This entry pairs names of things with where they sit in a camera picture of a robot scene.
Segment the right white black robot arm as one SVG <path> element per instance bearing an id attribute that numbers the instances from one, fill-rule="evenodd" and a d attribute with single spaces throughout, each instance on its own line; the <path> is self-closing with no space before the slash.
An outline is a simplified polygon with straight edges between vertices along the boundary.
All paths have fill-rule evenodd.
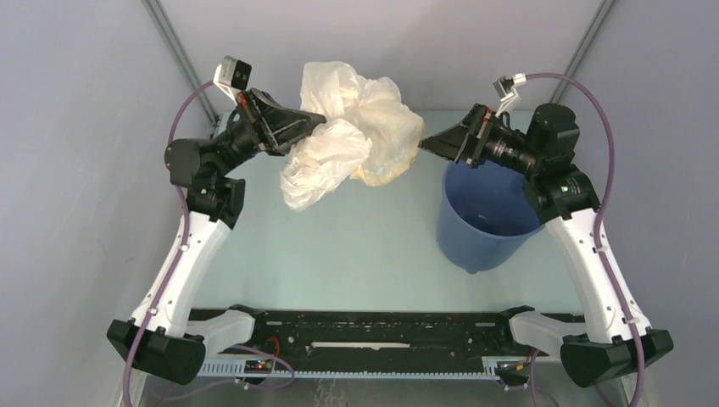
<path id="1" fill-rule="evenodd" d="M 671 352 L 674 342 L 668 331 L 652 326 L 618 267 L 599 218 L 599 198 L 573 162 L 579 135 L 575 113 L 563 105 L 540 105 L 528 129 L 518 131 L 476 104 L 458 124 L 419 146 L 455 164 L 492 162 L 521 174 L 526 201 L 560 246 L 584 321 L 558 321 L 517 307 L 494 329 L 493 343 L 503 354 L 536 348 L 558 358 L 576 385 L 592 387 L 639 373 Z"/>

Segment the translucent white yellow trash bag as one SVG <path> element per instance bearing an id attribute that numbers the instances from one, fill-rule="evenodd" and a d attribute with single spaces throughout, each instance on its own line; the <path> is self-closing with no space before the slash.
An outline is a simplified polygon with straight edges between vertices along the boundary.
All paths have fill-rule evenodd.
<path id="1" fill-rule="evenodd" d="M 300 98 L 302 110 L 326 123 L 291 148 L 280 175 L 289 209 L 307 209 L 347 179 L 386 185 L 414 163 L 425 122 L 390 78 L 366 78 L 341 61 L 309 62 Z"/>

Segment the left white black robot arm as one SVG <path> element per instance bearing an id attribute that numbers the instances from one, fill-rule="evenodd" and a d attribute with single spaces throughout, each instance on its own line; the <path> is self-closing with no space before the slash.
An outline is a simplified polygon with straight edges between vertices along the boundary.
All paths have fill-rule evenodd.
<path id="1" fill-rule="evenodd" d="M 268 342 L 267 329 L 237 307 L 205 321 L 190 318 L 209 264 L 242 212 L 246 182 L 229 173 L 259 153 L 289 153 L 326 122 L 322 114 L 284 108 L 255 88 L 235 96 L 223 132 L 212 139 L 172 138 L 165 149 L 170 183 L 181 193 L 176 239 L 131 317 L 112 321 L 107 331 L 127 369 L 181 385 L 195 379 L 209 356 L 236 344 L 258 353 Z"/>

